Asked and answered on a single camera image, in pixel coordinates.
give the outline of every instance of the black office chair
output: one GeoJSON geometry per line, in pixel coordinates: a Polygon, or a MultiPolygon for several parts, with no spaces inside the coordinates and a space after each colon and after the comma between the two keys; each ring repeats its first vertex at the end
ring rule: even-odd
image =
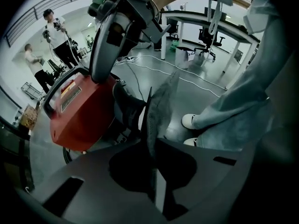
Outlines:
{"type": "MultiPolygon", "coordinates": [[[[222,40],[225,39],[225,37],[221,36],[220,37],[220,42],[217,42],[217,33],[216,32],[216,37],[215,37],[215,41],[213,42],[214,46],[220,47],[222,46],[222,40]]],[[[203,43],[206,45],[205,48],[195,48],[198,50],[202,50],[200,52],[200,56],[202,55],[202,53],[204,52],[209,52],[210,47],[212,46],[212,40],[213,40],[213,35],[209,34],[209,29],[208,28],[204,28],[204,29],[199,29],[199,36],[198,39],[203,41],[203,43]]],[[[216,55],[213,52],[210,52],[210,55],[213,57],[213,62],[216,59],[216,55]]]]}
{"type": "Polygon", "coordinates": [[[171,40],[178,40],[178,38],[175,37],[175,33],[178,33],[178,21],[173,19],[167,19],[167,25],[171,24],[171,27],[167,31],[169,33],[169,37],[171,37],[171,40]]]}

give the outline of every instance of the table leg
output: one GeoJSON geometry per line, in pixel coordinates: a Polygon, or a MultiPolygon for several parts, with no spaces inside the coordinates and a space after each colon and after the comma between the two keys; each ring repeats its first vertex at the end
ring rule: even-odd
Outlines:
{"type": "Polygon", "coordinates": [[[234,57],[235,57],[235,54],[237,53],[238,51],[238,48],[239,48],[239,45],[240,45],[240,42],[237,42],[236,46],[235,46],[235,49],[232,53],[232,55],[230,56],[229,60],[228,60],[228,63],[226,64],[225,68],[223,69],[223,73],[227,72],[228,68],[229,68],[229,65],[232,63],[234,57]]]}
{"type": "Polygon", "coordinates": [[[184,28],[184,23],[181,22],[181,27],[179,30],[179,46],[182,46],[183,43],[183,28],[184,28]]]}
{"type": "Polygon", "coordinates": [[[246,66],[248,65],[248,62],[249,60],[251,59],[254,51],[256,50],[256,46],[257,46],[257,43],[255,44],[251,44],[250,47],[249,47],[249,50],[240,66],[240,68],[237,70],[235,76],[233,77],[233,79],[227,84],[226,86],[226,89],[229,89],[233,86],[233,84],[240,78],[240,76],[243,74],[243,72],[245,71],[246,69],[246,66]]]}
{"type": "MultiPolygon", "coordinates": [[[[166,16],[164,14],[162,14],[162,25],[167,25],[167,19],[166,16]]],[[[161,40],[161,59],[165,60],[165,55],[166,55],[166,33],[164,34],[164,36],[162,36],[162,40],[161,40]]]]}

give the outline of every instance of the white sneaker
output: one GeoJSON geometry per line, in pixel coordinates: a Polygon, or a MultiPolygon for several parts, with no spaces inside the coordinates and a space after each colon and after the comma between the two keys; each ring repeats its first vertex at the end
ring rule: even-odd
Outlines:
{"type": "Polygon", "coordinates": [[[196,147],[196,140],[197,138],[187,139],[184,141],[184,144],[196,147]]]}
{"type": "Polygon", "coordinates": [[[186,127],[187,129],[196,129],[192,125],[192,120],[193,120],[194,116],[195,116],[195,114],[185,114],[182,117],[182,124],[183,124],[183,126],[186,127]]]}

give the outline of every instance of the railing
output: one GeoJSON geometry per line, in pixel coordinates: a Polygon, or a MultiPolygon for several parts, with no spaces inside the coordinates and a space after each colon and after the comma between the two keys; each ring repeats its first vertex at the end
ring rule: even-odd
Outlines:
{"type": "Polygon", "coordinates": [[[18,39],[18,37],[34,22],[43,17],[44,10],[52,10],[77,0],[43,0],[34,7],[25,12],[5,33],[4,37],[9,47],[18,39]]]}

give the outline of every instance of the black hair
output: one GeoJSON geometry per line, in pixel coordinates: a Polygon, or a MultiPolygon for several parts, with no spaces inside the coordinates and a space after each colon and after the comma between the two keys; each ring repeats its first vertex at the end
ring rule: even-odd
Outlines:
{"type": "Polygon", "coordinates": [[[26,44],[25,45],[25,51],[27,51],[28,49],[29,49],[29,47],[30,47],[31,45],[28,43],[28,44],[26,44]]]}
{"type": "Polygon", "coordinates": [[[53,12],[51,9],[47,9],[47,10],[45,10],[45,11],[43,12],[43,17],[45,18],[46,16],[48,16],[48,15],[51,14],[51,13],[54,14],[54,12],[53,12]]]}

